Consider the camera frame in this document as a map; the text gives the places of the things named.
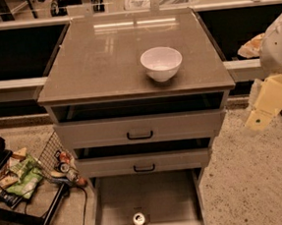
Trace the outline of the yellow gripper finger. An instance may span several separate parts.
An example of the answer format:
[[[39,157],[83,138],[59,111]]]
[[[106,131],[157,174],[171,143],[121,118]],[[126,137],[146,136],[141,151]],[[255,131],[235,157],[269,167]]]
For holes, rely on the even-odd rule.
[[[243,44],[241,48],[237,51],[239,56],[243,56],[247,59],[252,59],[252,57],[258,57],[260,55],[260,46],[263,39],[264,33],[254,36],[247,43]]]
[[[252,132],[263,131],[282,110],[282,74],[263,81],[255,79],[249,97],[245,127]]]

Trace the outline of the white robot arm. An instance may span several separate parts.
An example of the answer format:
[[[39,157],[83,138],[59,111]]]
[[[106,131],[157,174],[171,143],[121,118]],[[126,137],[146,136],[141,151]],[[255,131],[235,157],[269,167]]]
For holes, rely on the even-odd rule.
[[[249,116],[245,128],[261,132],[282,110],[282,13],[265,32],[242,45],[238,54],[258,57],[268,77],[255,79],[249,94]]]

